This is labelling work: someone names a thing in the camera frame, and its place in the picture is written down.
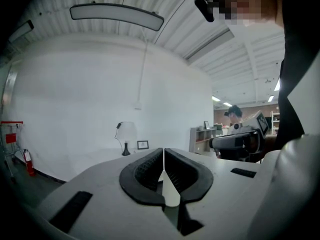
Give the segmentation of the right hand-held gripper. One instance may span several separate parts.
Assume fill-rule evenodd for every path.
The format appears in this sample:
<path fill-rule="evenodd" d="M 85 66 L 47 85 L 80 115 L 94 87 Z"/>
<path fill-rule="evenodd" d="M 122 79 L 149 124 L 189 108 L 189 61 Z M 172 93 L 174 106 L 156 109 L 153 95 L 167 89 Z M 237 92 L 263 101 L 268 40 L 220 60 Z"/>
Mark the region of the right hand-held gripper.
<path fill-rule="evenodd" d="M 211 138 L 209 147 L 219 152 L 222 159 L 251 162 L 252 156 L 264 149 L 268 130 L 268 123 L 259 110 L 235 123 L 231 134 Z"/>

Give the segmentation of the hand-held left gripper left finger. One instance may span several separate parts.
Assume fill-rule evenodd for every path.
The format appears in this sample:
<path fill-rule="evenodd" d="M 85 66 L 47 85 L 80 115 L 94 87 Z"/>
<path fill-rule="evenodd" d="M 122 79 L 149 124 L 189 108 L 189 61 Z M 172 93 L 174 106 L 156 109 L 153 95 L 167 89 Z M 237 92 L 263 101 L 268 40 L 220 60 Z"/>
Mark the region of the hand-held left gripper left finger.
<path fill-rule="evenodd" d="M 119 184 L 138 204 L 164 206 L 165 198 L 157 192 L 163 170 L 163 149 L 158 148 L 128 164 L 119 175 Z"/>

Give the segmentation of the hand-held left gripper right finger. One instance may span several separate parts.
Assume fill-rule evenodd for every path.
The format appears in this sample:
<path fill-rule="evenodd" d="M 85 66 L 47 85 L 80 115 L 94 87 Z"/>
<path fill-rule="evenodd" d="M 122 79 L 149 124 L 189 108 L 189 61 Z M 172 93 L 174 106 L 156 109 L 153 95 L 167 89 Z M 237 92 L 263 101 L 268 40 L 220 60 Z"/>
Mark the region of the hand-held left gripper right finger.
<path fill-rule="evenodd" d="M 170 148 L 164 150 L 164 170 L 184 204 L 200 201 L 214 181 L 209 168 Z"/>

